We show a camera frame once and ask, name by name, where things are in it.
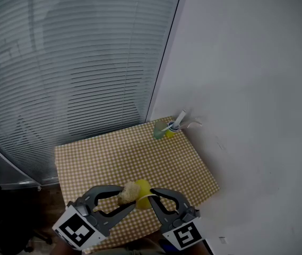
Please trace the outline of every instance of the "table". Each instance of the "table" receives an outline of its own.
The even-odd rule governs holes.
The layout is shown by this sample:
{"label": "table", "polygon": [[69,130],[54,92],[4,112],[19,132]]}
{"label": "table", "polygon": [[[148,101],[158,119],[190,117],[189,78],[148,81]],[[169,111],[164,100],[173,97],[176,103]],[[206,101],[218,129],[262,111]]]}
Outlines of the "table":
{"label": "table", "polygon": [[[159,119],[169,122],[172,117]],[[55,148],[55,165],[65,204],[95,185],[123,186],[128,181],[148,180],[153,188],[183,193],[197,207],[219,187],[182,131],[172,138],[153,138],[156,121],[129,127]],[[167,209],[174,202],[162,199]],[[99,200],[105,212],[117,208],[116,197]],[[157,231],[160,223],[152,209],[134,209],[111,235],[94,250],[117,247]]]}

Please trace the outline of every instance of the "floor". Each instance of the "floor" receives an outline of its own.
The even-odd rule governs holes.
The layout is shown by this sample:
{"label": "floor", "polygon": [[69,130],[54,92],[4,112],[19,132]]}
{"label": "floor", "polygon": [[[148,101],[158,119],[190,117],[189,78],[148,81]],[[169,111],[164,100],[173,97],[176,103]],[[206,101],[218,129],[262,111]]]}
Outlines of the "floor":
{"label": "floor", "polygon": [[46,255],[50,254],[58,238],[51,227],[59,219],[65,210],[65,203],[62,197],[60,185],[55,184],[43,187],[41,191],[37,188],[27,188],[6,192],[6,196],[10,199],[10,203],[22,205],[29,210],[32,216],[33,229],[45,236],[52,238],[53,244],[48,245],[44,241],[33,237],[28,246],[34,248],[32,253],[22,251],[20,255]]}

